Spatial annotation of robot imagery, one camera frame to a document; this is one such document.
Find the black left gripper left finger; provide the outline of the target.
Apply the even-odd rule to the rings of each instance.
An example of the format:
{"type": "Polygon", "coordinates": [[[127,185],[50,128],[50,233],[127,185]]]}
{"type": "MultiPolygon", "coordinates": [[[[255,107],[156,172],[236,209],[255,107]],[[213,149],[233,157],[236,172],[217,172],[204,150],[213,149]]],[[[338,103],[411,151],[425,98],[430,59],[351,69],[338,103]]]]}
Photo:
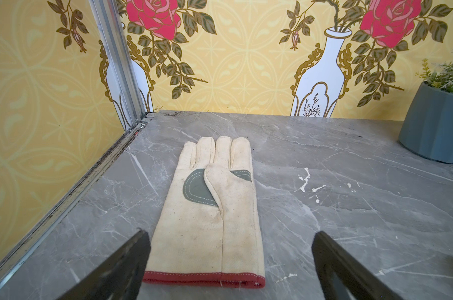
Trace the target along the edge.
{"type": "Polygon", "coordinates": [[[151,251],[148,232],[139,230],[61,300],[135,300],[151,251]]]}

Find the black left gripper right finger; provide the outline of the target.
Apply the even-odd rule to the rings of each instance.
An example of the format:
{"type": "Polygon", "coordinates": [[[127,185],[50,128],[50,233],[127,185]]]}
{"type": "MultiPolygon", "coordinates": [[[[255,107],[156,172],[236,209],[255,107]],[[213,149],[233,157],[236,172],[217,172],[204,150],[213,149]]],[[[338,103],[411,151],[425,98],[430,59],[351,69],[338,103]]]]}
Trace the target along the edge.
{"type": "Polygon", "coordinates": [[[400,300],[326,232],[315,234],[311,247],[326,300],[400,300]]]}

